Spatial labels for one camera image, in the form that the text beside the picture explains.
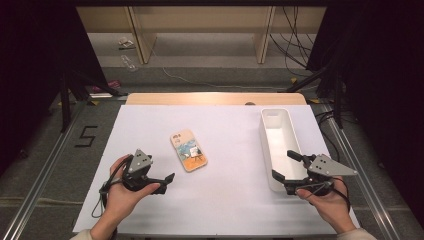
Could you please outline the crumpled white scrap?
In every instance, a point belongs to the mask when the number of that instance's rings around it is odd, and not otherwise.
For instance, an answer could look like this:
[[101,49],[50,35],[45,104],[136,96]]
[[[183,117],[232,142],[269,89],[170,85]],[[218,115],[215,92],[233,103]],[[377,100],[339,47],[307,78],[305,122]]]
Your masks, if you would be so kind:
[[127,49],[134,49],[135,48],[134,43],[126,37],[121,37],[118,40],[118,44],[120,45],[120,47],[119,47],[120,50],[127,50]]

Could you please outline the person's left hand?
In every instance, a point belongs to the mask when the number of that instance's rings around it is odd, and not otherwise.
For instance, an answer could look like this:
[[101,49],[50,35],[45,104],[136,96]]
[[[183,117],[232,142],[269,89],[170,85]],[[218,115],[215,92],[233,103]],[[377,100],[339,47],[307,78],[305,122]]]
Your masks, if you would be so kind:
[[159,183],[152,183],[139,191],[133,192],[122,183],[113,184],[109,189],[107,204],[101,219],[107,222],[120,223],[131,214],[141,199],[152,194],[159,187]]

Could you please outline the wooden table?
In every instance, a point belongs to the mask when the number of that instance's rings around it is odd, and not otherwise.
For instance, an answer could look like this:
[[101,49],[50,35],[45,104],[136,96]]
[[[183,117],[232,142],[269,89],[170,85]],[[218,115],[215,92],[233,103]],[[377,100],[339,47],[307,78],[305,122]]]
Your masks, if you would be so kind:
[[300,93],[132,93],[127,105],[306,105]]

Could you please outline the white plastic storage bin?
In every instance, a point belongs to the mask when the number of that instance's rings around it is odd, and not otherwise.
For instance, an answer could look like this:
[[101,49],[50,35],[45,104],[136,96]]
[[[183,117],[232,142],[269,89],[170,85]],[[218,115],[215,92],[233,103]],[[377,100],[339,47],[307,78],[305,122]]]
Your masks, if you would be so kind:
[[288,150],[300,153],[289,112],[286,109],[263,109],[259,132],[269,187],[275,192],[288,194],[289,190],[283,180],[274,178],[273,170],[290,183],[301,181],[307,176],[303,164],[287,155]]

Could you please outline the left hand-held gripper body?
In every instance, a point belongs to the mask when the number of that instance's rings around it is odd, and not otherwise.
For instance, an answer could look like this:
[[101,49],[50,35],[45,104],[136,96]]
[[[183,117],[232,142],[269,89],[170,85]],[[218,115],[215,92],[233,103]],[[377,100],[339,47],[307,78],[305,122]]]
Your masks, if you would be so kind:
[[137,149],[133,155],[127,157],[122,183],[130,191],[139,191],[151,183],[147,176],[153,161],[149,155],[146,155],[140,149]]

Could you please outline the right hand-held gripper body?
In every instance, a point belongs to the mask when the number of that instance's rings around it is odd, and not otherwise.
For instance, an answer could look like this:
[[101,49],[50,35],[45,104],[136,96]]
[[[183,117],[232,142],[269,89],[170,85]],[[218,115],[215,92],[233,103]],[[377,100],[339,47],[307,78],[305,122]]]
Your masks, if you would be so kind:
[[291,180],[290,186],[284,186],[288,195],[295,195],[297,189],[305,189],[317,196],[325,196],[334,189],[334,178],[337,176],[355,176],[357,170],[349,168],[325,154],[310,155],[311,162],[302,166],[307,176],[301,180]]

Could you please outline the light wooden shelf unit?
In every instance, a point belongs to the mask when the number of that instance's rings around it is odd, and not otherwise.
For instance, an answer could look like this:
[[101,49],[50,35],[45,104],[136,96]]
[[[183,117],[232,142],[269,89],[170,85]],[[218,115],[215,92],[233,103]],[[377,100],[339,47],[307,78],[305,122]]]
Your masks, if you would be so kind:
[[263,64],[272,33],[316,34],[324,7],[79,7],[88,33],[131,33],[142,64],[159,33],[249,33]]

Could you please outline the clear plastic piece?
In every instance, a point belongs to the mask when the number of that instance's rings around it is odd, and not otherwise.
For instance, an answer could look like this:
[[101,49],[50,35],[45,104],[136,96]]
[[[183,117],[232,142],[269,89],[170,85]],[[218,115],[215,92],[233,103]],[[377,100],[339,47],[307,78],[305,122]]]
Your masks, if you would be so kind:
[[126,67],[126,69],[129,72],[135,72],[138,70],[138,68],[135,66],[135,64],[133,63],[133,61],[126,55],[121,55],[121,60],[123,65]]

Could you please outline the black curtain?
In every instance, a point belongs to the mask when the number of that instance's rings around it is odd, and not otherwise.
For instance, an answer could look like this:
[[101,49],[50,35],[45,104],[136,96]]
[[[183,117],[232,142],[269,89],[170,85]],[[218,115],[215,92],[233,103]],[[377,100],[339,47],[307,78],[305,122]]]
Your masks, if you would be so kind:
[[0,0],[0,175],[17,159],[63,85],[85,99],[107,84],[75,6]]
[[424,0],[318,0],[327,8],[308,66],[333,58],[356,117],[424,228]]

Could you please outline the pink object on floor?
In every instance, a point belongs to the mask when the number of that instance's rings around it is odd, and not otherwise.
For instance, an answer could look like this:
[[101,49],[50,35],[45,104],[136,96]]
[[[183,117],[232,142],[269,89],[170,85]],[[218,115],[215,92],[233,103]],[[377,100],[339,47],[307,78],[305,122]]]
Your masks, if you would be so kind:
[[[113,89],[120,88],[121,87],[121,82],[119,80],[112,80],[112,81],[109,81],[108,82],[108,86],[110,88],[113,88]],[[100,87],[98,87],[98,86],[93,86],[92,87],[92,91],[94,93],[102,93],[103,92],[103,90]]]

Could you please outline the white table mat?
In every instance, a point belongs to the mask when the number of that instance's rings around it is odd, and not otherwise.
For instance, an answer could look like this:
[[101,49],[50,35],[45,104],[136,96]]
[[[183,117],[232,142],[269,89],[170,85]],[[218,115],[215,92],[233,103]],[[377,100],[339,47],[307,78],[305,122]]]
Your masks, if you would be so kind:
[[[124,105],[120,108],[75,231],[92,227],[99,189],[121,156],[152,155],[152,178],[175,176],[144,198],[118,228],[155,237],[299,237],[334,233],[313,206],[269,187],[260,106]],[[208,162],[187,172],[170,138],[191,130]]]

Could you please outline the aluminium floor rail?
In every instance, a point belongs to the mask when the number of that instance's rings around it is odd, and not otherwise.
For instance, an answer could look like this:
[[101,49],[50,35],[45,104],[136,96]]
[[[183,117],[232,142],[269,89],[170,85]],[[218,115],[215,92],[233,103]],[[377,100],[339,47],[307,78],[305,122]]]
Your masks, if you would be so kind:
[[64,151],[65,145],[68,142],[75,122],[81,111],[85,108],[85,105],[85,102],[76,103],[74,110],[71,113],[71,119],[68,125],[60,132],[55,145],[51,150],[48,158],[46,159],[42,169],[40,170],[37,177],[32,181],[29,192],[19,204],[18,211],[11,220],[5,234],[0,237],[0,240],[19,240],[25,226],[27,225],[27,222],[31,217],[31,214],[34,211],[39,197],[45,189],[47,181],[51,176],[57,161]]
[[358,171],[357,176],[348,178],[348,184],[353,210],[357,214],[360,226],[378,235],[380,240],[400,240],[399,231],[373,183],[374,178],[361,163],[345,129],[337,126],[333,107],[329,103],[324,103],[320,111],[322,114],[317,121],[330,146],[330,153],[337,160]]

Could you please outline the person's right hand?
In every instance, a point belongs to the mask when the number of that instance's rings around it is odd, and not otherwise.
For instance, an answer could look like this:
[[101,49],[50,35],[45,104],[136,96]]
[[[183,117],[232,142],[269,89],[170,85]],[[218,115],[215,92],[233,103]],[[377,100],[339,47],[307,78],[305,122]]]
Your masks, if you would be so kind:
[[348,196],[346,184],[341,177],[334,180],[334,190],[325,196],[313,195],[305,189],[297,189],[297,196],[308,201],[318,211],[321,218],[326,221],[337,234],[346,233],[356,229],[345,200]]

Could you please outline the black metal stand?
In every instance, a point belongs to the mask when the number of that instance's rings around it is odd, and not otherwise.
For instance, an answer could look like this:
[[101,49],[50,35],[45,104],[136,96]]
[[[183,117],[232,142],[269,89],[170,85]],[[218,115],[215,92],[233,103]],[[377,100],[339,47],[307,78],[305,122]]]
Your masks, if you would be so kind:
[[316,94],[319,98],[329,98],[330,96],[333,97],[333,116],[335,117],[337,126],[342,129],[342,83],[341,74],[337,70],[334,70],[332,67],[323,67],[294,86],[289,87],[286,90],[286,93],[294,93],[307,86],[308,84],[314,82],[315,80],[320,80],[316,90]]
[[127,93],[121,93],[110,87],[105,80],[95,80],[80,71],[71,70],[67,73],[63,73],[60,78],[62,132],[65,132],[71,123],[69,93],[72,93],[79,101],[86,101],[90,98],[86,85],[98,87],[106,93],[111,94],[113,97],[127,96]]

